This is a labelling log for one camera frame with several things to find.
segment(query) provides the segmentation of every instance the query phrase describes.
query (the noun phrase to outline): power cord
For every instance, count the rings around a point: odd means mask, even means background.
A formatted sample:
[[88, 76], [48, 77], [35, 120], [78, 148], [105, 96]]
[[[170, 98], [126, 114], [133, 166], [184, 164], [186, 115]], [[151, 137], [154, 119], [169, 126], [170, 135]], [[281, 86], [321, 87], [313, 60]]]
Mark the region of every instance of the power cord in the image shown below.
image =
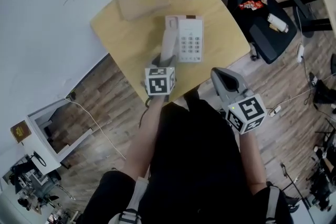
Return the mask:
[[314, 108], [315, 108], [318, 112], [320, 112], [320, 113], [326, 115], [328, 118], [330, 118], [330, 119], [333, 120], [333, 121], [335, 120], [335, 119], [333, 119], [331, 116], [329, 116], [328, 114], [326, 114], [326, 113], [324, 113], [323, 111], [319, 110], [319, 108], [317, 107], [316, 104], [313, 104], [313, 105], [314, 105]]
[[302, 57], [302, 61], [303, 61], [303, 66], [304, 66], [304, 75], [305, 75], [307, 83], [309, 85], [309, 95], [308, 95], [308, 97], [303, 102], [304, 105], [307, 105], [308, 102], [309, 102], [310, 96], [311, 96], [311, 83], [310, 83], [310, 81], [308, 80], [308, 77], [307, 77], [306, 61], [305, 61], [304, 57]]
[[[330, 76], [326, 77], [325, 79], [322, 79], [322, 81], [326, 81], [327, 79], [329, 79], [331, 76], [333, 76], [333, 75], [335, 75], [335, 74], [336, 74], [336, 73], [331, 74]], [[298, 94], [297, 96], [294, 96], [294, 97], [292, 97], [292, 98], [290, 98], [290, 99], [284, 100], [284, 101], [282, 101], [282, 102], [276, 104], [272, 109], [275, 109], [275, 108], [277, 108], [277, 106], [279, 106], [279, 105], [281, 105], [281, 104], [287, 103], [287, 102], [289, 102], [289, 101], [291, 101], [291, 100], [293, 100], [293, 99], [295, 99], [295, 98], [297, 98], [297, 97], [300, 97], [301, 95], [303, 95], [303, 94], [305, 94], [305, 93], [307, 93], [307, 92], [309, 92], [309, 91], [310, 91], [310, 89], [307, 90], [307, 91], [304, 91], [304, 92], [302, 92], [302, 93]]]
[[95, 124], [98, 126], [98, 128], [100, 129], [100, 131], [102, 132], [102, 134], [109, 140], [109, 142], [111, 143], [111, 145], [113, 146], [113, 148], [120, 154], [120, 156], [123, 157], [123, 159], [126, 159], [124, 155], [122, 155], [122, 153], [115, 147], [115, 145], [112, 143], [112, 141], [108, 138], [107, 135], [105, 135], [104, 131], [102, 130], [102, 128], [99, 126], [99, 124], [95, 121], [95, 119], [93, 118], [93, 116], [90, 114], [90, 112], [88, 112], [85, 108], [83, 108], [79, 103], [70, 101], [69, 99], [64, 98], [65, 100], [67, 100], [70, 103], [76, 104], [78, 106], [80, 106], [86, 113], [88, 113], [90, 115], [90, 117], [93, 119], [93, 121], [95, 122]]
[[42, 165], [43, 167], [46, 167], [46, 166], [47, 166], [47, 164], [46, 164], [46, 162], [44, 161], [44, 159], [43, 159], [40, 155], [38, 155], [35, 151], [34, 151], [34, 153], [33, 153], [31, 156], [29, 156], [28, 158], [29, 158], [29, 159], [35, 158], [35, 159], [37, 159], [37, 160], [41, 163], [41, 165]]
[[62, 187], [62, 185], [56, 184], [55, 186], [58, 187], [60, 190], [63, 190], [71, 200], [76, 200], [74, 196], [72, 196], [66, 189]]
[[146, 114], [146, 112], [147, 112], [147, 110], [148, 110], [148, 108], [149, 108], [148, 103], [149, 103], [150, 100], [151, 100], [150, 98], [147, 98], [147, 100], [146, 100], [146, 102], [145, 102], [146, 109], [145, 109], [145, 111], [142, 113], [142, 115], [141, 115], [141, 117], [140, 117], [139, 128], [141, 127], [142, 118], [143, 118], [143, 116]]

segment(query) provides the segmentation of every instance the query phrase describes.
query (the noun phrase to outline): black cable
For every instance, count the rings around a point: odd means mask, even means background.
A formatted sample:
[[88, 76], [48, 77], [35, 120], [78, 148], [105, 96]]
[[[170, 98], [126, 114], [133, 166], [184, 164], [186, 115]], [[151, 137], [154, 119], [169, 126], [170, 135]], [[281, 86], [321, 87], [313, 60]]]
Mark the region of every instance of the black cable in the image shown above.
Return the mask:
[[305, 77], [306, 77], [306, 80], [307, 80], [307, 82], [308, 82], [308, 86], [309, 86], [309, 95], [308, 95], [308, 97], [307, 97], [307, 98], [304, 100], [304, 102], [303, 102], [304, 105], [307, 105], [308, 102], [309, 102], [310, 96], [311, 96], [311, 83], [310, 83], [310, 81], [308, 80], [308, 77], [307, 77], [306, 61], [305, 61], [305, 59], [304, 59], [303, 56], [302, 56], [302, 60], [303, 60], [303, 66], [304, 66], [304, 75], [305, 75]]
[[74, 198], [74, 196], [72, 196], [66, 189], [64, 189], [64, 188], [62, 187], [62, 185], [60, 185], [60, 184], [56, 184], [55, 186], [58, 187], [60, 190], [63, 190], [63, 191], [69, 196], [70, 199], [72, 199], [72, 200], [76, 200], [76, 199]]
[[320, 113], [326, 115], [326, 116], [327, 116], [328, 118], [330, 118], [331, 120], [334, 120], [331, 116], [329, 116], [328, 114], [326, 114], [326, 113], [324, 113], [323, 111], [319, 110], [319, 108], [318, 108], [317, 105], [315, 105], [315, 104], [314, 104], [314, 108], [315, 108], [318, 112], [320, 112]]
[[29, 156], [30, 159], [32, 159], [33, 157], [35, 157], [41, 163], [42, 166], [47, 167], [47, 164], [44, 161], [44, 159], [40, 155], [38, 155], [35, 151], [31, 156]]
[[141, 117], [140, 117], [139, 128], [141, 127], [142, 118], [143, 118], [143, 116], [145, 115], [145, 113], [147, 112], [147, 110], [148, 110], [148, 108], [149, 108], [148, 103], [149, 103], [150, 100], [151, 100], [150, 98], [147, 98], [147, 100], [146, 100], [146, 102], [145, 102], [146, 110], [142, 113], [142, 115], [141, 115]]

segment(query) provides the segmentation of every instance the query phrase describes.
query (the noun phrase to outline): white cable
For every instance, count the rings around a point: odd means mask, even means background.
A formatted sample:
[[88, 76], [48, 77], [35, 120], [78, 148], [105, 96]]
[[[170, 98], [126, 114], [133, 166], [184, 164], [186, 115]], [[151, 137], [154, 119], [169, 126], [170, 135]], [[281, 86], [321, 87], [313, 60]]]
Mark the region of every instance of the white cable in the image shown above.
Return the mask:
[[[330, 76], [326, 77], [325, 79], [322, 79], [322, 81], [325, 81], [325, 80], [329, 79], [331, 76], [333, 76], [333, 75], [335, 75], [335, 74], [336, 74], [336, 73], [331, 74]], [[272, 108], [272, 110], [274, 110], [277, 106], [279, 106], [279, 105], [281, 105], [281, 104], [283, 104], [283, 103], [287, 103], [288, 101], [291, 101], [291, 100], [295, 99], [296, 97], [299, 97], [299, 96], [301, 96], [301, 95], [303, 95], [303, 94], [305, 94], [306, 92], [309, 92], [309, 91], [310, 91], [310, 89], [307, 90], [307, 91], [305, 91], [305, 92], [303, 92], [303, 93], [301, 93], [301, 94], [298, 94], [297, 96], [294, 96], [293, 98], [290, 98], [290, 99], [288, 99], [288, 100], [284, 100], [284, 101], [282, 101], [281, 103], [278, 103], [277, 105], [275, 105], [275, 106]]]
[[[93, 116], [90, 114], [90, 112], [88, 112], [85, 108], [83, 108], [79, 103], [70, 101], [69, 99], [66, 99], [66, 98], [65, 98], [65, 100], [67, 100], [67, 101], [70, 102], [70, 103], [74, 103], [74, 104], [80, 106], [86, 113], [88, 113], [88, 114], [90, 115], [90, 117], [93, 119], [93, 121], [95, 122], [95, 124], [96, 124], [96, 125], [98, 126], [98, 128], [101, 130], [102, 134], [105, 135], [104, 131], [103, 131], [102, 128], [99, 126], [99, 124], [95, 121], [95, 119], [94, 119]], [[114, 145], [114, 144], [112, 143], [112, 141], [108, 138], [108, 136], [105, 135], [105, 137], [110, 141], [110, 143], [111, 143], [111, 145], [114, 147], [114, 149], [115, 149], [115, 150], [116, 150], [116, 151], [117, 151], [117, 152], [118, 152], [124, 159], [126, 159], [125, 156], [122, 155], [122, 153], [115, 147], [115, 145]]]
[[301, 20], [300, 20], [300, 15], [299, 15], [299, 10], [298, 10], [298, 6], [296, 7], [296, 13], [298, 14], [298, 18], [299, 18], [299, 24], [300, 24], [300, 31], [301, 31], [301, 43], [304, 47], [304, 44], [303, 44], [303, 34], [302, 34], [302, 25], [301, 25]]

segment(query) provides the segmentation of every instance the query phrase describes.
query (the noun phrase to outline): chair wheel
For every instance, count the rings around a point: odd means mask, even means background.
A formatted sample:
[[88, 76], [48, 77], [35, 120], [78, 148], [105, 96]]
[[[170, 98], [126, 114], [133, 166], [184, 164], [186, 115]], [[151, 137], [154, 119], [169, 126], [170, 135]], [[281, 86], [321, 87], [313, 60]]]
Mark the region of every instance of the chair wheel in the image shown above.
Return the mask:
[[253, 62], [257, 61], [258, 59], [259, 59], [258, 56], [256, 56], [256, 55], [251, 55], [251, 60], [252, 60]]

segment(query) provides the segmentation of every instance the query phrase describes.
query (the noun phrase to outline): chair armrest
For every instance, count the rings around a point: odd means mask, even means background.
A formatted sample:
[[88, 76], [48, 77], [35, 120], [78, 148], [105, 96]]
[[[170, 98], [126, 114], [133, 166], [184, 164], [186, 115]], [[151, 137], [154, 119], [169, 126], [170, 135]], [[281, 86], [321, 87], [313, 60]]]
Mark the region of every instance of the chair armrest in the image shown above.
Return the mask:
[[256, 24], [253, 24], [249, 30], [252, 39], [255, 41], [255, 48], [258, 50], [258, 52], [263, 56], [265, 59], [269, 59], [270, 62], [272, 62], [274, 59], [278, 57], [276, 51], [273, 49], [272, 44], [268, 41], [266, 36], [263, 34], [263, 32], [259, 29], [259, 27]]

